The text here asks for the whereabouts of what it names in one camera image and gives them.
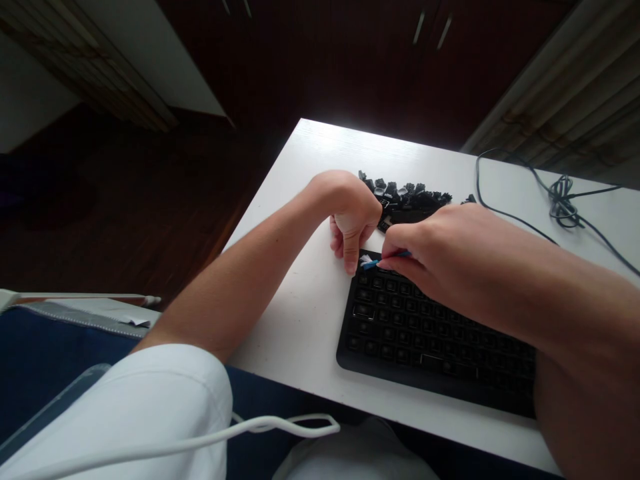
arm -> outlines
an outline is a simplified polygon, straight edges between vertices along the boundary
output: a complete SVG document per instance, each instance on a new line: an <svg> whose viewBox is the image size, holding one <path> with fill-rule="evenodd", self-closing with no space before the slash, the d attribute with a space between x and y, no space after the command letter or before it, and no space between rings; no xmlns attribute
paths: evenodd
<svg viewBox="0 0 640 480"><path fill-rule="evenodd" d="M249 334L292 262L328 216L337 257L354 274L359 247L371 236L382 206L366 185L344 171L316 176L288 204L218 257L176 298L134 351L188 343L222 362Z"/></svg>
<svg viewBox="0 0 640 480"><path fill-rule="evenodd" d="M392 255L409 250L412 258ZM478 205L387 231L379 266L536 347L535 409L567 478L640 471L640 292Z"/></svg>

black keyboard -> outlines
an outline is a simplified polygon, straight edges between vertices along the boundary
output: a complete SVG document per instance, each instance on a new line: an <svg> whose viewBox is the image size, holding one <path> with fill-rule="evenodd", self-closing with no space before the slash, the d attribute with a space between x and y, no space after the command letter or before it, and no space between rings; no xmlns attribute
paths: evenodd
<svg viewBox="0 0 640 480"><path fill-rule="evenodd" d="M446 308L396 272L358 269L336 358L347 370L535 418L535 349Z"/></svg>

white shirt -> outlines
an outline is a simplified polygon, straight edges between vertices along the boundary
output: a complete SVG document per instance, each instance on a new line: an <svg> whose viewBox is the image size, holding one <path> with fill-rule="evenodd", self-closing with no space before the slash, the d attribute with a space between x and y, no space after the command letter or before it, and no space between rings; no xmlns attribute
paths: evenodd
<svg viewBox="0 0 640 480"><path fill-rule="evenodd" d="M140 350L114 365L0 467L0 478L128 445L213 433L229 426L232 404L227 372L212 354L191 345ZM226 454L227 444L221 442L168 457L101 467L72 478L224 479ZM437 479L379 419L299 443L276 478Z"/></svg>

person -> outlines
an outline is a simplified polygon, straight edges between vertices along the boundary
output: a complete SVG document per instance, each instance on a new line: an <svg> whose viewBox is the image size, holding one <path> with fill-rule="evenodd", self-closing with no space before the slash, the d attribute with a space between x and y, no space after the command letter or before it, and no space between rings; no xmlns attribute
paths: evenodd
<svg viewBox="0 0 640 480"><path fill-rule="evenodd" d="M328 171L314 177L212 262L131 354L8 460L0 476L228 427L232 398L223 364L258 322L308 238L330 217L331 248L353 275L359 248L380 215L380 204L356 176ZM405 250L410 257L395 256ZM428 296L537 349L537 419L567 478L637 477L640 295L630 282L474 204L447 206L423 222L392 226L382 256L380 267L406 276ZM433 474L398 447L392 433L381 432L381 422L363 427L387 439L376 442L390 450L387 456L340 457L344 451L325 437L317 448L307 443L292 453L279 477ZM358 437L354 429L344 432ZM220 443L78 478L224 478L225 449ZM323 470L328 464L334 473Z"/></svg>

dark wooden cabinet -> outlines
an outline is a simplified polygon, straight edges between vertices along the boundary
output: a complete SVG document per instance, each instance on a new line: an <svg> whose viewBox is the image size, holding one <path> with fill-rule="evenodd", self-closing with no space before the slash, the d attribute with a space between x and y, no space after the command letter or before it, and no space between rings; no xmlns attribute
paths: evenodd
<svg viewBox="0 0 640 480"><path fill-rule="evenodd" d="M291 129L306 117L449 149L571 8L543 0L158 3L239 128Z"/></svg>

